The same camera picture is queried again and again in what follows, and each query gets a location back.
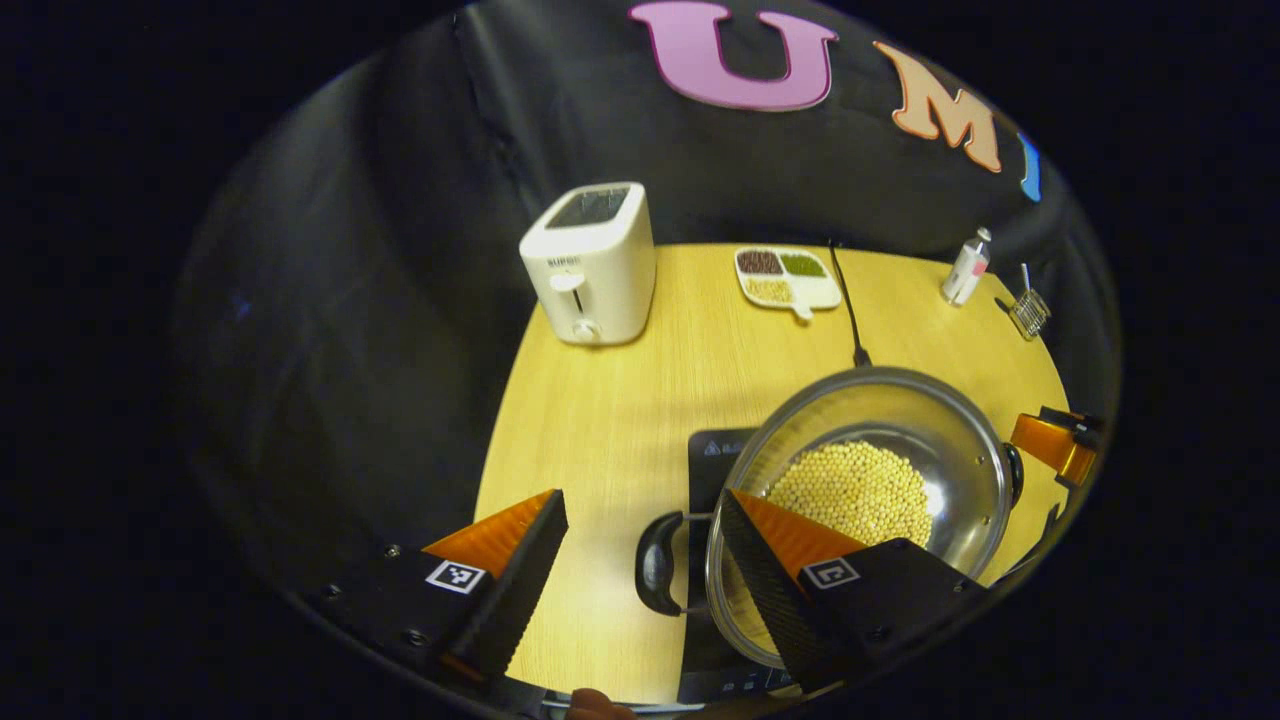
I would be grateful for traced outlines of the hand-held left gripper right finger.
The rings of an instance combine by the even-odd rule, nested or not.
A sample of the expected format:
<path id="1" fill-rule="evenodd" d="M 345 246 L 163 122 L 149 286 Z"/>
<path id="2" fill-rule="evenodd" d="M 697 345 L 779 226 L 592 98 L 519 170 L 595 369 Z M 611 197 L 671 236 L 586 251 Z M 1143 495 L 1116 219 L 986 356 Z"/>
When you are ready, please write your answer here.
<path id="1" fill-rule="evenodd" d="M 740 489 L 723 489 L 718 519 L 785 670 L 806 693 L 886 674 L 986 605 L 980 583 L 910 539 L 864 544 Z"/>

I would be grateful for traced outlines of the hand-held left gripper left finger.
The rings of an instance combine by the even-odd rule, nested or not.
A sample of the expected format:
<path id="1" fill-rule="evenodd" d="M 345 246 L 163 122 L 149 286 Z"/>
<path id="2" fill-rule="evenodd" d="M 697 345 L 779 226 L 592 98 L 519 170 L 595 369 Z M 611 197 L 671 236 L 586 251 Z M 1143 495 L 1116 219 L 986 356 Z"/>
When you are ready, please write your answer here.
<path id="1" fill-rule="evenodd" d="M 320 589 L 320 614 L 417 674 L 468 689 L 503 676 L 568 530 L 547 489 L 420 550 L 387 546 Z"/>

